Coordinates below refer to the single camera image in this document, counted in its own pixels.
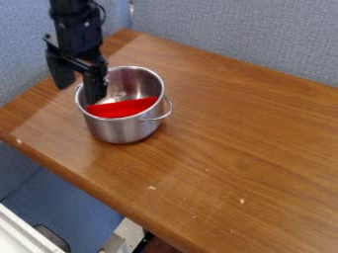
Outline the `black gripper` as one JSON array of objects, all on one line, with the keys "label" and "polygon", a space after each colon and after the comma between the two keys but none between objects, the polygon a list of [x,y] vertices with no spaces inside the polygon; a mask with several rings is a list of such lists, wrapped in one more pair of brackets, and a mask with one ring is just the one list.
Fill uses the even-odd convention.
[{"label": "black gripper", "polygon": [[107,60],[99,13],[51,13],[56,33],[46,34],[47,62],[56,86],[67,88],[75,73],[83,74],[86,103],[94,105],[107,93]]}]

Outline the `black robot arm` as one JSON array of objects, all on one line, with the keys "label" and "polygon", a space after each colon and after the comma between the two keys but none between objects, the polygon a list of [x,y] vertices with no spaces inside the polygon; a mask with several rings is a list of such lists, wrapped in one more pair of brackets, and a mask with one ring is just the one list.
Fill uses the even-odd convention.
[{"label": "black robot arm", "polygon": [[88,105],[107,93],[108,62],[100,52],[106,11],[95,0],[50,0],[56,33],[46,34],[46,57],[56,86],[63,89],[83,77]]}]

